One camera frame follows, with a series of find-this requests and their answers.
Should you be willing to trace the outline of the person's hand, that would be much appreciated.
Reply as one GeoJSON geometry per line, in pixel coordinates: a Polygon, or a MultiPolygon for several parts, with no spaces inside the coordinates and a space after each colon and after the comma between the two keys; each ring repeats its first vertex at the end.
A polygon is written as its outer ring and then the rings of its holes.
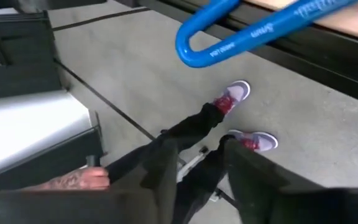
{"type": "Polygon", "coordinates": [[[105,190],[109,186],[110,180],[105,168],[86,167],[22,190],[105,190]]]}

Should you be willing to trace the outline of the black stacked crates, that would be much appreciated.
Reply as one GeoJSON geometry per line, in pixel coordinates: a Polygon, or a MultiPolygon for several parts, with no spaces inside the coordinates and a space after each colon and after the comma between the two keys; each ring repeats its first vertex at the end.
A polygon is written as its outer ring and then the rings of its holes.
{"type": "Polygon", "coordinates": [[[0,39],[9,62],[0,65],[0,98],[62,89],[46,12],[1,14],[0,39]]]}

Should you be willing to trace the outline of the person's shoe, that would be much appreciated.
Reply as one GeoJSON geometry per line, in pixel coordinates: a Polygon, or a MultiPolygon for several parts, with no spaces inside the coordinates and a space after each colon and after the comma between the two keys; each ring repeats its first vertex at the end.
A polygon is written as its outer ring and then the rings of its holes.
{"type": "Polygon", "coordinates": [[[278,147],[278,139],[266,132],[245,133],[232,129],[228,134],[233,135],[243,146],[255,152],[269,151],[278,147]]]}
{"type": "Polygon", "coordinates": [[[224,115],[244,101],[250,94],[250,85],[245,80],[237,80],[227,86],[221,95],[212,102],[224,115]]]}

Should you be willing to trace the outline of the white chair base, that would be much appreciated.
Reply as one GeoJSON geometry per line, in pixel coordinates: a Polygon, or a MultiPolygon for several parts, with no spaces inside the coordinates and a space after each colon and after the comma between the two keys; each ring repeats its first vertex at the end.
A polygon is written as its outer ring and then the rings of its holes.
{"type": "Polygon", "coordinates": [[[192,158],[189,162],[182,162],[180,161],[178,163],[178,169],[177,169],[177,179],[176,182],[179,183],[183,180],[183,178],[192,170],[195,168],[195,166],[200,163],[208,154],[210,153],[210,150],[203,146],[199,150],[199,154],[192,158]]]}

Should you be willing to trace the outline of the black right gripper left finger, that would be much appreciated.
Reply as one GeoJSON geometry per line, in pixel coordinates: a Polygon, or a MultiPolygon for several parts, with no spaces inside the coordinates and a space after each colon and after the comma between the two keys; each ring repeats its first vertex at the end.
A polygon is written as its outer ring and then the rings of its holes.
{"type": "Polygon", "coordinates": [[[108,190],[0,192],[0,224],[170,224],[177,157],[156,139],[107,166],[108,190]]]}

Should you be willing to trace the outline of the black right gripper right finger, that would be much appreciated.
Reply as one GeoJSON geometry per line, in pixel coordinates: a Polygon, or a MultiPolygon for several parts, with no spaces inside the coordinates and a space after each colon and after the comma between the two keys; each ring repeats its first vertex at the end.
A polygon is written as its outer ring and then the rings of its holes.
{"type": "Polygon", "coordinates": [[[224,149],[243,224],[358,224],[358,188],[323,187],[235,139],[224,149]]]}

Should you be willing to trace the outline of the blue metal wrench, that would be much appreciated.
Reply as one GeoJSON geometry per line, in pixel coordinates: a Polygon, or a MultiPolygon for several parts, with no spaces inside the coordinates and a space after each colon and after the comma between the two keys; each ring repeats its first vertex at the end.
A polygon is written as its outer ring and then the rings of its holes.
{"type": "Polygon", "coordinates": [[[240,0],[211,0],[181,25],[176,34],[175,49],[181,61],[187,66],[208,67],[304,28],[315,20],[357,1],[297,0],[207,49],[194,51],[190,46],[192,36],[213,25],[240,3],[240,0]]]}

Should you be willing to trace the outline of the person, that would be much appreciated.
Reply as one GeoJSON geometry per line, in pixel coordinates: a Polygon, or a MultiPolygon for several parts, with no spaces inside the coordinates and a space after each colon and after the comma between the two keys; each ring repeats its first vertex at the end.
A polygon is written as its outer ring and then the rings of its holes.
{"type": "Polygon", "coordinates": [[[178,155],[199,143],[221,123],[224,113],[211,103],[150,143],[107,166],[111,187],[124,206],[126,224],[188,224],[226,175],[224,144],[177,182],[178,155]]]}

